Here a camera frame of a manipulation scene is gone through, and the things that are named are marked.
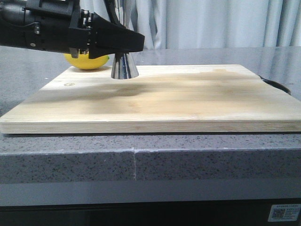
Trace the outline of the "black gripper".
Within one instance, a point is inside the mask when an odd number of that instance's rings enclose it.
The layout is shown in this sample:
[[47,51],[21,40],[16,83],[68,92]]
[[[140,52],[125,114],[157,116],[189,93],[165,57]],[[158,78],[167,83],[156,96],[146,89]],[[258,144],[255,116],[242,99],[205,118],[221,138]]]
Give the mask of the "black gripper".
[[0,44],[89,58],[140,52],[145,36],[80,7],[78,0],[2,0]]

